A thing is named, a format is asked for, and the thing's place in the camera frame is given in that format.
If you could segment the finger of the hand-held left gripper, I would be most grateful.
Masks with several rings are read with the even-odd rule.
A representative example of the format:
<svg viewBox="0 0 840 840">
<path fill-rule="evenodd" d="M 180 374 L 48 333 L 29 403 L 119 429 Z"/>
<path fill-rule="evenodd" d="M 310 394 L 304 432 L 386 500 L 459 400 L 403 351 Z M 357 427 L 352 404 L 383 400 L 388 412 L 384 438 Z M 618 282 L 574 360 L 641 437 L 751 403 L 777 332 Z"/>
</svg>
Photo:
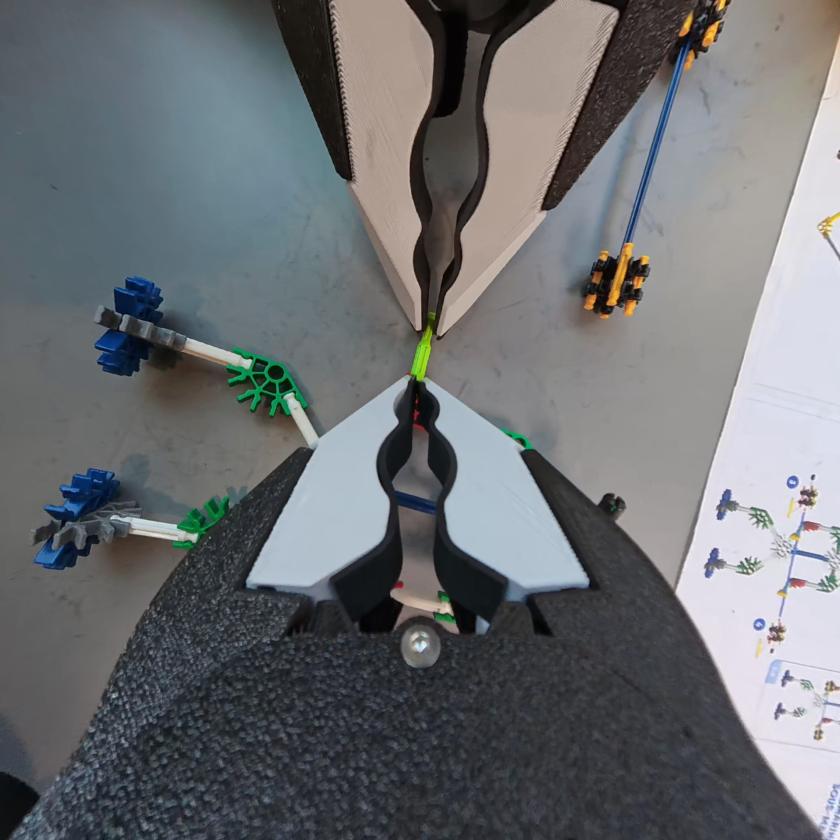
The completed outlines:
<svg viewBox="0 0 840 840">
<path fill-rule="evenodd" d="M 551 181 L 619 18 L 607 3 L 531 2 L 488 40 L 476 100 L 478 172 L 458 211 L 437 335 L 545 218 Z"/>
<path fill-rule="evenodd" d="M 435 2 L 328 2 L 348 189 L 391 287 L 416 331 L 424 327 L 431 214 L 422 154 L 438 105 Z"/>
</svg>

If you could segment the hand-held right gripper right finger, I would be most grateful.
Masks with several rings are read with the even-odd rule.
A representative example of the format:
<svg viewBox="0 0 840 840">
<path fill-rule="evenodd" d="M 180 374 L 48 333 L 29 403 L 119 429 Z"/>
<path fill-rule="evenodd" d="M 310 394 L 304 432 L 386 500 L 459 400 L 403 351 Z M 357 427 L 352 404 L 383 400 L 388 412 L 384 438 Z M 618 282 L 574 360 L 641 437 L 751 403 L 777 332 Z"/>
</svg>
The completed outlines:
<svg viewBox="0 0 840 840">
<path fill-rule="evenodd" d="M 427 464 L 441 486 L 434 568 L 458 631 L 490 625 L 506 603 L 590 588 L 530 470 L 537 453 L 429 379 L 417 384 L 417 411 Z"/>
</svg>

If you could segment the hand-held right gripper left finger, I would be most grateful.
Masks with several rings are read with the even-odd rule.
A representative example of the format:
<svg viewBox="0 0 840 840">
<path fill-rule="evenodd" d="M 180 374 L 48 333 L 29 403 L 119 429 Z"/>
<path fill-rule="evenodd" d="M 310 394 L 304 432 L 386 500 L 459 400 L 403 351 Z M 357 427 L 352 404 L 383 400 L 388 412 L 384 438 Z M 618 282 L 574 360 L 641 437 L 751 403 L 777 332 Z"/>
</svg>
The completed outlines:
<svg viewBox="0 0 840 840">
<path fill-rule="evenodd" d="M 413 450 L 409 375 L 320 437 L 245 579 L 253 591 L 341 604 L 363 633 L 390 633 L 402 608 L 394 478 Z"/>
</svg>

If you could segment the thin blue toy rod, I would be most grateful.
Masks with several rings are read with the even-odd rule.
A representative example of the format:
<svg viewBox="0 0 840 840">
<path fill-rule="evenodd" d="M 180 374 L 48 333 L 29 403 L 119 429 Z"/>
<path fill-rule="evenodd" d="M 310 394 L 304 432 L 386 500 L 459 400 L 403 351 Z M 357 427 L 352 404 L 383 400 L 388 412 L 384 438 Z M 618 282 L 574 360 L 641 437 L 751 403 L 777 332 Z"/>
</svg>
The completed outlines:
<svg viewBox="0 0 840 840">
<path fill-rule="evenodd" d="M 670 115 L 673 111 L 681 77 L 686 68 L 689 52 L 690 42 L 688 40 L 688 36 L 682 36 L 678 43 L 674 69 L 668 84 L 664 104 L 658 117 L 656 130 L 654 132 L 654 138 L 648 150 L 645 167 L 642 173 L 640 183 L 638 185 L 637 193 L 635 195 L 632 211 L 627 222 L 626 231 L 623 238 L 624 245 L 630 245 L 635 242 L 635 233 L 637 230 L 637 225 L 639 222 L 639 218 L 641 217 L 644 201 L 647 197 L 650 183 L 653 178 L 654 170 L 658 161 L 659 152 L 665 139 Z"/>
</svg>

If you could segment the black orange toy wheel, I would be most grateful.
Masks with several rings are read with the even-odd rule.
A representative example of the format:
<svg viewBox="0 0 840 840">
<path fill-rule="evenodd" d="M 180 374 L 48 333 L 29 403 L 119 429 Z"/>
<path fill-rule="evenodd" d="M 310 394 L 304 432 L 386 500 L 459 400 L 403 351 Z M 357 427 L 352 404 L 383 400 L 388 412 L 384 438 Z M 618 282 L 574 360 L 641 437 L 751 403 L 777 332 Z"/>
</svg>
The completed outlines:
<svg viewBox="0 0 840 840">
<path fill-rule="evenodd" d="M 617 309 L 631 317 L 642 300 L 649 272 L 649 257 L 634 257 L 633 243 L 625 243 L 617 257 L 601 251 L 583 290 L 583 309 L 600 319 L 608 319 Z"/>
<path fill-rule="evenodd" d="M 687 16 L 675 45 L 673 61 L 679 74 L 691 68 L 694 61 L 708 52 L 723 29 L 723 18 L 730 1 L 698 1 Z"/>
</svg>

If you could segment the lime green toy rod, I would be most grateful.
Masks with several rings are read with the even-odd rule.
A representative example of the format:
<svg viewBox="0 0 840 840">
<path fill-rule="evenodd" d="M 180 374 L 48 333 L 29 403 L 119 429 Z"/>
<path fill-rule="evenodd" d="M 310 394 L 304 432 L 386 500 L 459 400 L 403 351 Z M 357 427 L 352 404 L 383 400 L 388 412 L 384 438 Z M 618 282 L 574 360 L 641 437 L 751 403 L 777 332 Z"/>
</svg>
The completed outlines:
<svg viewBox="0 0 840 840">
<path fill-rule="evenodd" d="M 427 315 L 425 330 L 416 347 L 410 370 L 411 377 L 417 382 L 422 382 L 426 377 L 427 364 L 432 350 L 432 341 L 435 336 L 435 324 L 436 314 L 430 312 Z"/>
</svg>

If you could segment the multicoloured construction toy model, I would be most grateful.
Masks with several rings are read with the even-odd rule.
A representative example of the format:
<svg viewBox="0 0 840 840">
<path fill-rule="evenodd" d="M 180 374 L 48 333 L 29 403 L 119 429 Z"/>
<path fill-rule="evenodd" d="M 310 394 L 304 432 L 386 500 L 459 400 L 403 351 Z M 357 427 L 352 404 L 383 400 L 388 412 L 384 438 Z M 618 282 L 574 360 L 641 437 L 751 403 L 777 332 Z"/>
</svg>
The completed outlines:
<svg viewBox="0 0 840 840">
<path fill-rule="evenodd" d="M 113 298 L 113 308 L 99 307 L 94 318 L 95 323 L 104 328 L 104 334 L 95 346 L 100 352 L 98 364 L 105 372 L 131 375 L 140 369 L 142 361 L 149 358 L 152 349 L 188 354 L 221 364 L 230 373 L 228 383 L 244 387 L 243 393 L 238 396 L 240 402 L 250 402 L 252 409 L 266 402 L 271 414 L 279 408 L 294 419 L 307 443 L 305 448 L 297 452 L 301 456 L 298 477 L 290 478 L 290 489 L 286 493 L 286 499 L 279 503 L 278 513 L 269 514 L 267 535 L 258 538 L 255 558 L 246 562 L 246 579 L 256 555 L 309 460 L 311 447 L 317 444 L 324 434 L 318 435 L 314 430 L 306 414 L 307 404 L 296 383 L 280 362 L 244 350 L 222 350 L 162 327 L 162 313 L 159 310 L 163 302 L 161 289 L 147 279 L 136 276 L 127 278 L 123 287 L 114 289 Z M 394 478 L 403 565 L 400 578 L 392 589 L 392 597 L 400 607 L 413 606 L 418 610 L 441 616 L 446 622 L 455 623 L 453 609 L 434 568 L 436 501 L 441 486 L 427 464 L 428 435 L 417 420 L 418 381 L 415 382 L 413 450 L 406 465 Z M 525 449 L 537 453 L 537 457 L 530 460 L 529 467 L 550 504 L 550 479 L 558 477 L 558 474 L 524 436 L 501 430 Z M 559 508 L 551 508 L 561 524 Z M 572 537 L 564 526 L 561 526 L 572 544 Z M 573 549 L 584 565 L 583 550 L 574 547 Z"/>
</svg>

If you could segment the white instruction sheet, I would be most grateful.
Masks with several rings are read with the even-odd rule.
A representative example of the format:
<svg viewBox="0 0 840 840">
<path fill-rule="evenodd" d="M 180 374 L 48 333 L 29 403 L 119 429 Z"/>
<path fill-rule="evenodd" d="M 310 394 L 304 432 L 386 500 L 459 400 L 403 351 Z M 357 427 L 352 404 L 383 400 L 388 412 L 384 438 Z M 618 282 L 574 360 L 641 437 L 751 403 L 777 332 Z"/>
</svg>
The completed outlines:
<svg viewBox="0 0 840 840">
<path fill-rule="evenodd" d="M 838 58 L 676 587 L 821 838 L 839 837 Z"/>
</svg>

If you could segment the person's right leg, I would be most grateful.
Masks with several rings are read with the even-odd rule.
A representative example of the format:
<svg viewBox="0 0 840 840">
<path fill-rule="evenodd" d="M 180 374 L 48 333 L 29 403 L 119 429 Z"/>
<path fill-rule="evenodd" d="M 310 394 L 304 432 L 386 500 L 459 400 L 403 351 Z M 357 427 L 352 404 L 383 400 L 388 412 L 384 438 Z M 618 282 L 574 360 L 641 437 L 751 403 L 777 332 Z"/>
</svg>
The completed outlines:
<svg viewBox="0 0 840 840">
<path fill-rule="evenodd" d="M 39 794 L 27 782 L 2 771 L 1 839 L 8 839 L 38 802 Z"/>
</svg>

